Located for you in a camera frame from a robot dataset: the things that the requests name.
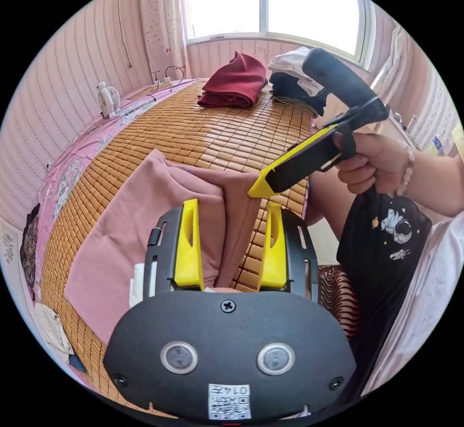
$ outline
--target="sticker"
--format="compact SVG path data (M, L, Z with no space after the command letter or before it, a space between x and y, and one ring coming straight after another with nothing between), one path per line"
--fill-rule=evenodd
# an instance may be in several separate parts
M208 385L208 415L210 419L251 419L249 385Z
M460 123L456 124L456 127L451 132L451 135L458 150L459 156L464 161L464 130Z

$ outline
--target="black t-shirt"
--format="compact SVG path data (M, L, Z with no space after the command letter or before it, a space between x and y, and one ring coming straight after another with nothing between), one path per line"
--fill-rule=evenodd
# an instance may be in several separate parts
M408 198L358 195L345 223L337 261L359 304L351 348L357 368L337 404L358 398L395 322L416 271L431 221Z

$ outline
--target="screw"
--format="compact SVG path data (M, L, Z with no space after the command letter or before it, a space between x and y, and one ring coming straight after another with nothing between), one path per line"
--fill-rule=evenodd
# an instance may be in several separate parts
M343 385L343 377L335 377L329 384L331 390L338 390Z
M224 312L233 312L235 310L235 303L232 300L225 300L221 303L221 309Z
M127 379L121 374L116 374L113 377L113 382L120 387L127 387Z

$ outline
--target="qr code label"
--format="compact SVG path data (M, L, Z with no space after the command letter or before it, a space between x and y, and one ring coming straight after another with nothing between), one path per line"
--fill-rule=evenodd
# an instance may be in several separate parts
M221 421L251 419L249 385L208 385L208 414Z

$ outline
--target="window frame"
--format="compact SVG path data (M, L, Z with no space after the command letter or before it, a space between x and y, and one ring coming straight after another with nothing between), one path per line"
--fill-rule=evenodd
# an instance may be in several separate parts
M202 44L206 42L214 42L227 39L243 39L243 40L272 40L280 42L295 43L308 47L322 47L327 51L337 55L338 57L361 67L368 71L372 61L373 46L375 42L375 10L374 5L370 0L358 0L359 7L359 30L358 39L356 42L356 51L351 55L345 51L339 50L331 45L318 42L316 40L303 37L296 37L291 34L282 34L270 32L268 30L268 0L260 0L260 32L230 32L214 36L198 37L195 39L187 39L187 46ZM184 32L187 32L187 20L185 17L184 0L181 0L182 8L182 25Z

